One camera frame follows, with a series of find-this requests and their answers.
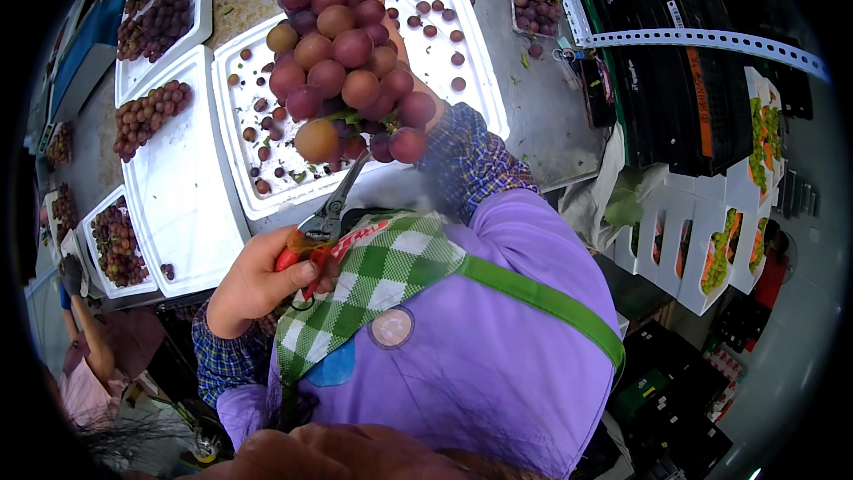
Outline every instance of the barcode sticker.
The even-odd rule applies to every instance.
[[[684,22],[682,21],[682,15],[678,11],[678,5],[674,0],[667,0],[667,7],[670,8],[670,15],[672,16],[672,22],[675,23],[676,28],[684,28]]]

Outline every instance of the green checkered apron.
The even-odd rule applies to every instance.
[[[363,217],[338,241],[333,255],[341,272],[335,291],[314,294],[313,304],[297,293],[278,321],[275,344],[283,397],[359,328],[453,273],[574,326],[613,362],[616,385],[624,347],[598,315],[565,293],[468,254],[444,237],[441,225],[435,211],[385,212]]]

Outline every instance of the hand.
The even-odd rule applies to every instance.
[[[240,336],[254,319],[277,308],[282,300],[323,276],[316,292],[331,292],[338,264],[328,260],[325,271],[313,261],[301,261],[282,272],[275,272],[275,260],[287,245],[293,226],[259,234],[246,244],[225,275],[207,306],[207,325],[215,336],[233,339]]]
[[[383,5],[385,5],[385,0],[378,0]],[[397,45],[397,59],[409,66],[409,53],[406,52],[406,44],[403,43],[403,38],[400,36],[400,33],[397,30],[397,27],[394,26],[394,23],[391,22],[391,18],[388,16],[386,12],[385,18],[382,19],[382,25],[388,29],[388,38],[394,41],[394,44]],[[412,74],[412,78],[415,80],[415,91],[421,91],[432,97],[432,100],[435,101],[435,116],[430,120],[429,123],[426,124],[426,129],[434,127],[438,124],[438,121],[441,120],[441,117],[444,115],[444,111],[447,109],[447,104],[435,94],[432,89],[429,88],[427,84],[421,81],[420,78],[416,74]]]
[[[69,254],[59,262],[59,272],[62,275],[62,287],[69,296],[80,296],[80,286],[83,283],[83,270],[78,259]]]

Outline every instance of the purple shirt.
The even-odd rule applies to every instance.
[[[619,334],[601,270],[536,193],[493,194],[469,226],[444,232],[475,256],[573,296]],[[312,420],[386,424],[431,448],[519,456],[543,474],[568,476],[602,416],[614,372],[607,356],[563,321],[459,275],[402,306],[356,333],[345,383],[299,381],[320,400]],[[273,351],[268,386],[219,395],[219,417],[236,448],[278,405],[275,359]]]

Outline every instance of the green strap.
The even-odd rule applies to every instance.
[[[616,387],[625,366],[625,347],[622,345],[622,339],[613,332],[613,328],[591,309],[548,285],[471,254],[465,256],[456,272],[573,326],[598,345],[613,362],[613,367],[616,368],[613,387]]]

